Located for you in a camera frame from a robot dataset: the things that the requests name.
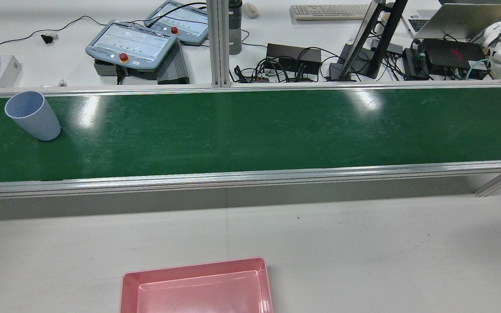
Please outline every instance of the pink plastic tray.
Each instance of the pink plastic tray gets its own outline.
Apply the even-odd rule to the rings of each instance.
[[[131,272],[120,313],[273,313],[263,258]]]

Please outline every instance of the light blue plastic cup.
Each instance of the light blue plastic cup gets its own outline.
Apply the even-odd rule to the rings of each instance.
[[[61,132],[61,126],[46,98],[37,91],[24,91],[5,104],[5,114],[30,135],[49,141]]]

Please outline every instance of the table leg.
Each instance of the table leg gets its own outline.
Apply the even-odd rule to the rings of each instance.
[[[501,174],[493,180],[487,182],[479,189],[475,190],[475,196],[489,196],[491,193],[501,188]]]

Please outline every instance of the white floor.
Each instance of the white floor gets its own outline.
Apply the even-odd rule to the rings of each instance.
[[[117,312],[125,272],[254,256],[276,313],[501,312],[501,191],[468,183],[0,200],[16,218],[0,220],[0,313]],[[78,216],[104,212],[123,214]]]

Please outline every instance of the computer mouse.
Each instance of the computer mouse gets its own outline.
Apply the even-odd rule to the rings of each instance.
[[[243,13],[248,17],[248,18],[257,18],[260,12],[258,12],[258,9],[256,6],[252,3],[246,2],[243,4]]]

